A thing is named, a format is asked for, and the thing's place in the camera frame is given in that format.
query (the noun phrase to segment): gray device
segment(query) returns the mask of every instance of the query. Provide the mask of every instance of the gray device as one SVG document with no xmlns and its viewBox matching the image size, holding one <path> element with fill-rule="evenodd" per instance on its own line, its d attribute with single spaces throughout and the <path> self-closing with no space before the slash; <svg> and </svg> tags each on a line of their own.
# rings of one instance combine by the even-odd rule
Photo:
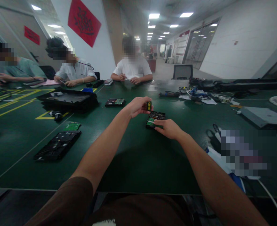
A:
<svg viewBox="0 0 277 226">
<path fill-rule="evenodd" d="M 269 108 L 243 107 L 241 113 L 260 128 L 277 127 L 277 113 Z"/>
</svg>

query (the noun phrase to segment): red sign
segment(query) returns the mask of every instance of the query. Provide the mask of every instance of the red sign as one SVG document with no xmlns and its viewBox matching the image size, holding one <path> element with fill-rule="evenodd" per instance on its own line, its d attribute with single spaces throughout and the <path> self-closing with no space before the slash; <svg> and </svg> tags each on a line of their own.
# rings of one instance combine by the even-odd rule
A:
<svg viewBox="0 0 277 226">
<path fill-rule="evenodd" d="M 81 0 L 72 0 L 68 16 L 68 26 L 88 45 L 93 47 L 101 28 L 101 23 Z"/>
<path fill-rule="evenodd" d="M 27 26 L 24 26 L 24 36 L 30 39 L 32 42 L 36 43 L 37 45 L 40 45 L 40 36 L 33 32 Z"/>
</svg>

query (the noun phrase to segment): green table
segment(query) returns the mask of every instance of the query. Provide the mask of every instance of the green table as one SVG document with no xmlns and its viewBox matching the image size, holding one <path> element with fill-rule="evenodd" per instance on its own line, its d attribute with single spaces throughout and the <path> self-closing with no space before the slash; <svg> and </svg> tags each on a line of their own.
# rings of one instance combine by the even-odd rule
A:
<svg viewBox="0 0 277 226">
<path fill-rule="evenodd" d="M 99 106 L 86 114 L 68 114 L 60 123 L 36 119 L 45 111 L 40 101 L 31 100 L 49 90 L 40 90 L 20 99 L 18 103 L 23 101 L 24 106 L 0 116 L 0 188 L 57 190 L 76 169 L 89 146 L 120 111 L 120 108 L 105 108 L 104 104 L 109 98 L 125 98 L 129 103 L 137 96 L 151 97 L 155 111 L 165 112 L 167 118 L 178 123 L 204 149 L 215 143 L 215 138 L 210 138 L 212 134 L 208 131 L 213 130 L 213 123 L 227 130 L 258 131 L 255 125 L 242 115 L 237 115 L 228 104 L 198 105 L 190 100 L 158 96 L 160 92 L 177 91 L 178 87 L 187 85 L 187 81 L 183 80 L 153 81 L 139 86 L 127 81 L 114 82 L 111 86 L 102 85 L 95 91 Z M 74 89 L 81 90 L 83 87 L 81 85 Z M 276 95 L 277 90 L 266 90 L 238 102 L 243 106 L 266 107 L 277 112 L 277 106 L 268 101 Z M 146 120 L 146 115 L 131 120 L 98 191 L 200 195 L 197 181 L 180 145 L 154 130 L 146 129 Z M 79 128 L 82 134 L 66 156 L 57 162 L 34 161 L 33 156 L 71 121 L 82 124 Z M 265 139 L 263 146 L 269 145 L 273 147 L 267 154 L 272 173 L 263 176 L 262 182 L 277 197 L 277 133 Z M 267 196 L 257 182 L 252 184 L 258 196 Z"/>
</svg>

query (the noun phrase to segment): forearm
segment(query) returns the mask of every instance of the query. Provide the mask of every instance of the forearm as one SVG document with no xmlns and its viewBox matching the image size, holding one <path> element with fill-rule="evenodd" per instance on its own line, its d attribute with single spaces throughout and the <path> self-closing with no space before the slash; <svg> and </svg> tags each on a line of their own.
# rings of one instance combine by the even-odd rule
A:
<svg viewBox="0 0 277 226">
<path fill-rule="evenodd" d="M 124 109 L 121 110 L 90 146 L 71 177 L 86 177 L 92 183 L 95 193 L 103 174 L 117 151 L 130 119 L 130 114 Z"/>
<path fill-rule="evenodd" d="M 113 79 L 114 81 L 120 81 L 120 77 L 117 74 L 114 74 L 114 73 L 112 73 L 111 79 Z"/>
<path fill-rule="evenodd" d="M 153 79 L 153 75 L 152 74 L 148 74 L 148 75 L 145 75 L 145 76 L 141 77 L 141 81 L 142 82 L 150 81 L 152 79 Z"/>
<path fill-rule="evenodd" d="M 242 190 L 190 135 L 183 133 L 178 141 L 204 198 L 224 225 L 268 225 Z"/>
</svg>

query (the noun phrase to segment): brown shirt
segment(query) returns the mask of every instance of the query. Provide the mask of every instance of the brown shirt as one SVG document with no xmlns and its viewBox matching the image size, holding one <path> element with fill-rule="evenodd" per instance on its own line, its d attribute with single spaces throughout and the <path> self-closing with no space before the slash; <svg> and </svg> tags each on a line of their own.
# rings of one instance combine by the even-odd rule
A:
<svg viewBox="0 0 277 226">
<path fill-rule="evenodd" d="M 88 179 L 71 178 L 26 226 L 192 225 L 187 209 L 165 195 L 127 196 L 104 205 L 83 222 L 92 198 L 93 188 Z"/>
</svg>

